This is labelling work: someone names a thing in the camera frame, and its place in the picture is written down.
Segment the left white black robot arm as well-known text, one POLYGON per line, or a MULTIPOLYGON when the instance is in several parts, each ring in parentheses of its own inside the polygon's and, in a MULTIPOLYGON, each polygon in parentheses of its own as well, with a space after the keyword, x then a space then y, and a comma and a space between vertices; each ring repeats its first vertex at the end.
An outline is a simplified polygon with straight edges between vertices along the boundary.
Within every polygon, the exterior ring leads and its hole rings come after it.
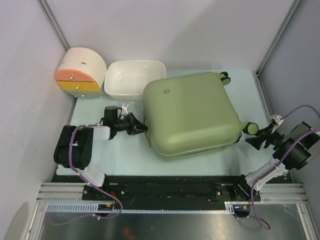
POLYGON ((118 132, 129 136, 146 133, 148 127, 140 122, 128 105, 104 108, 104 115, 96 124, 65 125, 53 153, 56 164, 72 169, 87 185, 94 186, 93 194, 100 200, 110 196, 111 188, 104 184, 105 174, 94 164, 93 149, 97 142, 112 140, 118 132))

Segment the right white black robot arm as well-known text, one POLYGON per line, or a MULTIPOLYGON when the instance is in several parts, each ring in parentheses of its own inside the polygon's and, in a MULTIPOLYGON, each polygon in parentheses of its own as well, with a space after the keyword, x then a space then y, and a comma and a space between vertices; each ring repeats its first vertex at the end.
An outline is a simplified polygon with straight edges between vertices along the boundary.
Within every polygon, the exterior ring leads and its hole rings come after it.
POLYGON ((311 128, 304 121, 287 135, 272 131, 272 125, 269 125, 245 141, 256 150, 273 146, 274 153, 262 167, 241 175, 233 184, 230 194, 237 201, 253 200, 267 182, 292 169, 300 170, 320 154, 320 130, 311 128))

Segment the green hard-shell suitcase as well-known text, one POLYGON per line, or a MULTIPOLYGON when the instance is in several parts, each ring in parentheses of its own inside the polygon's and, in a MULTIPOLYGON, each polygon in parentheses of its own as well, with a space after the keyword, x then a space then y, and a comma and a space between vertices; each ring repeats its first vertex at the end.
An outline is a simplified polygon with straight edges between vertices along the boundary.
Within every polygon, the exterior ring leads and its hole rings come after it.
POLYGON ((143 90, 143 122, 149 146, 173 159, 225 149, 259 126, 240 120, 225 86, 227 72, 200 72, 153 80, 143 90))

